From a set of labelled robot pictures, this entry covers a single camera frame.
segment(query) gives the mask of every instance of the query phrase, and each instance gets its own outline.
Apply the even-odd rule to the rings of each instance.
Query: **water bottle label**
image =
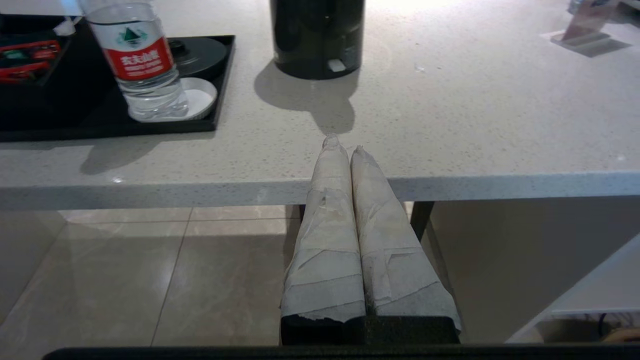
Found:
[[[172,69],[173,56],[156,22],[91,25],[117,78],[144,80]]]

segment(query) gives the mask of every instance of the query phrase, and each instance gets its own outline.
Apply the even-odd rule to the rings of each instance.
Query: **red label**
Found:
[[[164,74],[173,67],[173,56],[165,37],[139,51],[104,50],[113,73],[123,80],[144,80]]]

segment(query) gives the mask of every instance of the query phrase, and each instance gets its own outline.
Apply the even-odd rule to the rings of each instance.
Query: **white countertop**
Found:
[[[0,12],[61,12],[38,3]],[[170,36],[237,35],[218,130],[0,143],[0,208],[303,203],[329,132],[401,200],[640,195],[639,19],[590,58],[541,36],[565,0],[367,0],[359,74],[304,81],[270,64],[269,1],[156,3]]]

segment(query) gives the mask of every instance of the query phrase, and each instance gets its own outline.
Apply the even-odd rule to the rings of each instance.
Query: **black canister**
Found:
[[[365,0],[271,0],[274,62],[303,79],[333,79],[362,63]]]

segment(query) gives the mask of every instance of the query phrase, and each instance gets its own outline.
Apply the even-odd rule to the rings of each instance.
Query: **paper wrapping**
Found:
[[[460,329],[451,294],[387,178],[362,147],[353,153],[351,173],[367,306],[379,316],[448,316]]]
[[[349,158],[335,135],[316,162],[280,309],[340,322],[366,314]]]

